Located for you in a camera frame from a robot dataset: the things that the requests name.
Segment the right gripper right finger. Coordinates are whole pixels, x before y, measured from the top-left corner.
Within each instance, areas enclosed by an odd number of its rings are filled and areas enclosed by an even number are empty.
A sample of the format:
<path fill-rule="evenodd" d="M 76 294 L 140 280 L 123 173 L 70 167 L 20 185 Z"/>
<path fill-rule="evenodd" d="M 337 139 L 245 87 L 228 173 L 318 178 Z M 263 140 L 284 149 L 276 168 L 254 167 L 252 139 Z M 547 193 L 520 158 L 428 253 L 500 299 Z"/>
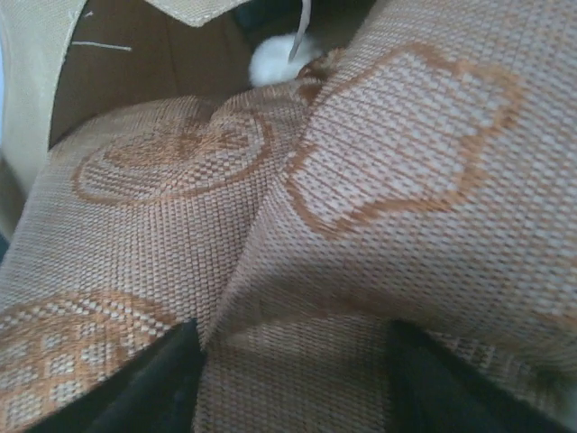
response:
<path fill-rule="evenodd" d="M 399 432 L 568 432 L 500 389 L 421 328 L 387 331 L 392 418 Z"/>

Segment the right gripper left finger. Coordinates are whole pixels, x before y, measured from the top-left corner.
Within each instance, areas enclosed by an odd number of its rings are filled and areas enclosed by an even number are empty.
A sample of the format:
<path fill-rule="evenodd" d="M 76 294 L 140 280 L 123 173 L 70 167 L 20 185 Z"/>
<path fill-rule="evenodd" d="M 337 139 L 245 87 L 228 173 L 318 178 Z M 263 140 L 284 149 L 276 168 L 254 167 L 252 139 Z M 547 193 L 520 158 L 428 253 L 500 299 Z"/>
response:
<path fill-rule="evenodd" d="M 192 432 L 206 362 L 197 321 L 172 327 L 108 379 L 28 432 Z"/>

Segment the beige patterned pillow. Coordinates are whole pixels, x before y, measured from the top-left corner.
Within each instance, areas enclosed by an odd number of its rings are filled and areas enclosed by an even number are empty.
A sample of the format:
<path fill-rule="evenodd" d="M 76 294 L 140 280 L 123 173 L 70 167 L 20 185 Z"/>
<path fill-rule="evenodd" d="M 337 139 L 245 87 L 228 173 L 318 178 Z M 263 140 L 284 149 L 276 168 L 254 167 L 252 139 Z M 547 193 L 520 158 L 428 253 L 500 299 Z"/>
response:
<path fill-rule="evenodd" d="M 407 321 L 576 429 L 576 4 L 4 1 L 1 429 L 398 432 Z"/>

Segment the white pompom toy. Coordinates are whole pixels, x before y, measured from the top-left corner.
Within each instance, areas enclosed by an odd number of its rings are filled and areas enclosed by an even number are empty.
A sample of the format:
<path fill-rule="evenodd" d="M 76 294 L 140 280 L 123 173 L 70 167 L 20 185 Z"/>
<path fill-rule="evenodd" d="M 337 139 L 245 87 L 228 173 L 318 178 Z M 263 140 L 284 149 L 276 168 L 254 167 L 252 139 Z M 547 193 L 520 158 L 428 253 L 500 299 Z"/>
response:
<path fill-rule="evenodd" d="M 254 50 L 249 68 L 249 83 L 253 88 L 291 81 L 308 63 L 320 58 L 324 51 L 308 32 L 312 2 L 302 0 L 298 29 L 272 36 Z"/>

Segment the beige black pet tent fabric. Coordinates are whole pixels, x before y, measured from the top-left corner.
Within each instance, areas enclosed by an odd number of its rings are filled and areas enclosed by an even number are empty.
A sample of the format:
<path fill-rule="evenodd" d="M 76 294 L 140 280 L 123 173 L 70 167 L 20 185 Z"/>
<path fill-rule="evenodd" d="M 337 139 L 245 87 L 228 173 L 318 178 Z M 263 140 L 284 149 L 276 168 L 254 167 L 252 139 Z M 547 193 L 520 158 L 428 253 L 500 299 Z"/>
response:
<path fill-rule="evenodd" d="M 488 183 L 482 127 L 519 118 L 519 77 L 446 48 L 388 45 L 402 3 L 315 1 L 323 55 L 253 88 L 266 39 L 299 14 L 245 31 L 240 1 L 4 1 L 1 169 L 16 190 L 6 242 L 306 241 L 373 244 L 397 225 L 388 198 L 385 97 L 395 60 L 436 56 L 457 110 L 448 214 Z"/>

